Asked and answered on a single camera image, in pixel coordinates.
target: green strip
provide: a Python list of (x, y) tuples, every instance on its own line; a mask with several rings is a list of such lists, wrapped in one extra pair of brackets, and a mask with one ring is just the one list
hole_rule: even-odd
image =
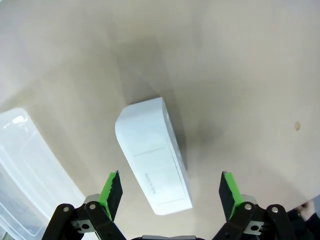
[(231, 190), (232, 197), (234, 200), (234, 205), (233, 205), (232, 212), (230, 215), (230, 218), (231, 218), (234, 215), (236, 207), (238, 207), (240, 204), (242, 204), (244, 202), (244, 199), (242, 198), (242, 195), (239, 191), (236, 180), (235, 180), (234, 176), (232, 175), (232, 173), (225, 172), (224, 178), (229, 186), (229, 189)]
[(105, 210), (106, 210), (106, 214), (108, 215), (108, 217), (110, 219), (111, 218), (111, 214), (110, 214), (110, 211), (109, 211), (109, 206), (108, 206), (108, 203), (107, 203), (107, 200), (108, 200), (108, 197), (109, 197), (109, 194), (110, 194), (110, 190), (111, 190), (111, 187), (112, 187), (112, 181), (113, 179), (115, 178), (116, 176), (116, 172), (111, 172), (103, 189), (102, 189), (102, 192), (100, 193), (100, 196), (99, 196), (99, 199), (98, 199), (98, 202), (101, 204), (101, 206), (104, 206), (105, 207)]

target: black sleeve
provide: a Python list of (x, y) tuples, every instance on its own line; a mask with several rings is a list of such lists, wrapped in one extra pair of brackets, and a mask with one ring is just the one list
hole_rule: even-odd
[(320, 218), (314, 213), (306, 222), (306, 227), (313, 233), (314, 239), (320, 239)]

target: black hole in bracket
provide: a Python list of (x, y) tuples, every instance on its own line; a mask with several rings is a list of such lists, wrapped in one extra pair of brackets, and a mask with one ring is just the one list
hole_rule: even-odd
[(89, 229), (90, 227), (89, 227), (88, 224), (82, 224), (81, 228), (83, 228), (83, 229)]
[(250, 229), (252, 231), (257, 231), (259, 229), (259, 227), (257, 225), (253, 225), (252, 227), (250, 227)]

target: person's hand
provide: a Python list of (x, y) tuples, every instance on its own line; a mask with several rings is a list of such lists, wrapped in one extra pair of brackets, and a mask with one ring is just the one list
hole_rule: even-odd
[(302, 204), (296, 208), (300, 216), (303, 218), (304, 221), (307, 221), (313, 214), (316, 213), (315, 203), (313, 200)]

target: beige tabletop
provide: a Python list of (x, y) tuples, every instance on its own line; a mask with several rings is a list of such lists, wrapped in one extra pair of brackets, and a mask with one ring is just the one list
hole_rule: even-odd
[[(25, 108), (85, 195), (120, 170), (115, 222), (128, 239), (210, 239), (224, 223), (223, 170), (262, 207), (320, 193), (319, 11), (316, 0), (3, 0), (0, 110)], [(193, 201), (166, 216), (114, 126), (126, 105), (158, 96)]]

